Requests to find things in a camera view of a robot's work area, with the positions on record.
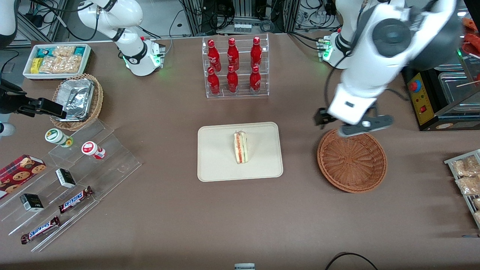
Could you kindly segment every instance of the wicker basket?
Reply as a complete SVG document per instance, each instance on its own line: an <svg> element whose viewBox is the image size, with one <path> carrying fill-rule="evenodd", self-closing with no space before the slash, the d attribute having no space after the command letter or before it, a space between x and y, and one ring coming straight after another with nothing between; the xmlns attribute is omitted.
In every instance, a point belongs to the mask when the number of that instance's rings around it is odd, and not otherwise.
<svg viewBox="0 0 480 270"><path fill-rule="evenodd" d="M90 79L95 83L95 89L92 97L92 105L90 106L90 112L89 112L90 116L87 118L86 121L83 121L83 122L60 122L60 121L56 121L52 116L50 116L50 120L57 128L71 130L71 131L79 130L82 126L86 125L88 122L98 118L98 115L102 110L103 89L100 83L97 81L95 77L89 74L82 74L79 76L68 78L67 80L80 80L80 79ZM53 94L53 100L57 99L60 86L61 84L57 87L57 91L55 91L55 93Z"/></svg>
<svg viewBox="0 0 480 270"><path fill-rule="evenodd" d="M341 190L371 191L384 179L387 158L380 143L370 134L340 137L329 131L318 145L317 161L330 183Z"/></svg>

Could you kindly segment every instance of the coca-cola bottle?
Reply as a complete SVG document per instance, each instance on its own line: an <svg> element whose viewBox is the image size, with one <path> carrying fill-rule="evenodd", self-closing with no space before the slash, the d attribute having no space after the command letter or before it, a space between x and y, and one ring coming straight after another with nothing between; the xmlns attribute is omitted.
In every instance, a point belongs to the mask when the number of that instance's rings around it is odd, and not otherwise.
<svg viewBox="0 0 480 270"><path fill-rule="evenodd" d="M253 38L253 46L252 50L250 51L250 58L250 66L252 66L252 68L255 65L260 66L260 64L262 63L262 47L260 47L259 37Z"/></svg>
<svg viewBox="0 0 480 270"><path fill-rule="evenodd" d="M228 66L227 81L228 90L230 93L235 94L239 89L239 77L235 72L235 67L233 65Z"/></svg>
<svg viewBox="0 0 480 270"><path fill-rule="evenodd" d="M215 69L216 72L220 72L222 70L222 65L220 64L220 54L218 50L215 48L215 42L210 39L207 42L208 44L208 61L210 62L210 66Z"/></svg>
<svg viewBox="0 0 480 270"><path fill-rule="evenodd" d="M260 74L258 73L258 66L255 65L252 68L252 74L250 74L250 92L252 94L258 94L260 92Z"/></svg>
<svg viewBox="0 0 480 270"><path fill-rule="evenodd" d="M208 67L208 86L210 88L210 92L212 92L212 95L218 96L220 95L220 81L218 80L218 76L215 74L215 70L213 67Z"/></svg>
<svg viewBox="0 0 480 270"><path fill-rule="evenodd" d="M233 65L233 68L235 70L238 70L240 68L239 49L235 45L235 39L232 37L228 39L227 56L228 56L228 64Z"/></svg>

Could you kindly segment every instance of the cookie box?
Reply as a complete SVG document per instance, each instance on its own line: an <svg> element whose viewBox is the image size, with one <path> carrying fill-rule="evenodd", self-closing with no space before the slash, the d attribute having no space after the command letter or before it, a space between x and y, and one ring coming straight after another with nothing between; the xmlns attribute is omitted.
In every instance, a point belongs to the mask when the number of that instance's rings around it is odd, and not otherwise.
<svg viewBox="0 0 480 270"><path fill-rule="evenodd" d="M37 57L38 51L47 48L53 48L56 46L76 46L76 47L83 47L85 48L82 61L80 62L80 67L77 73L60 73L60 74L42 74L42 73L31 73L30 68L34 63L34 59ZM88 63L88 58L90 56L91 48L85 43L58 43L58 44L42 44L42 45L35 45L30 52L30 56L28 57L27 63L24 68L24 77L30 80L58 80L58 79L66 79L77 75L82 75L85 71L85 68Z"/></svg>
<svg viewBox="0 0 480 270"><path fill-rule="evenodd" d="M43 160L22 155L5 168L0 169L0 199L12 193L45 168Z"/></svg>

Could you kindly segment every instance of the brown table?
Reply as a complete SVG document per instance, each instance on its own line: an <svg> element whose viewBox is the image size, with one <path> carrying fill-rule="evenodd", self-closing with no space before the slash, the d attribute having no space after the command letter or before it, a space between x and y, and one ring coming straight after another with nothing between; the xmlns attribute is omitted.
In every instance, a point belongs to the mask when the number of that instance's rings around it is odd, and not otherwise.
<svg viewBox="0 0 480 270"><path fill-rule="evenodd" d="M100 119L144 165L40 253L7 236L0 223L0 268L225 270L254 262L259 270L323 269L342 251L380 269L480 267L479 240L460 238L478 230L443 164L480 148L478 131L419 132L411 104L386 92L380 112L396 122L374 133L388 157L386 178L372 192L348 194L329 184L316 162L320 138L339 125L313 125L330 70L316 52L270 35L269 98L207 100L200 45L200 38L176 39L163 70L136 77L115 44L91 43L88 72L105 91ZM50 98L57 85L25 80L23 89ZM390 87L401 91L401 77ZM281 177L197 179L200 127L267 121L280 130ZM47 116L13 115L11 122L17 133L0 141L0 165L52 149L43 139L52 127ZM364 265L343 261L351 263L341 269Z"/></svg>

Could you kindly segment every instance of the red switch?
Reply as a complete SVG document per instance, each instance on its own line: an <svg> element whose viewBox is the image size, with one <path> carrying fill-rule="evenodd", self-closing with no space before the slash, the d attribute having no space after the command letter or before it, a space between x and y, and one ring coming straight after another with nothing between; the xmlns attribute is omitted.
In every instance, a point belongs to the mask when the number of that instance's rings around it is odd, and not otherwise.
<svg viewBox="0 0 480 270"><path fill-rule="evenodd" d="M410 91L412 91L412 92L415 92L415 90L417 90L418 87L419 87L419 86L418 86L418 84L417 84L416 82L413 82L413 83L411 83L411 84L408 86L408 88L409 88Z"/></svg>

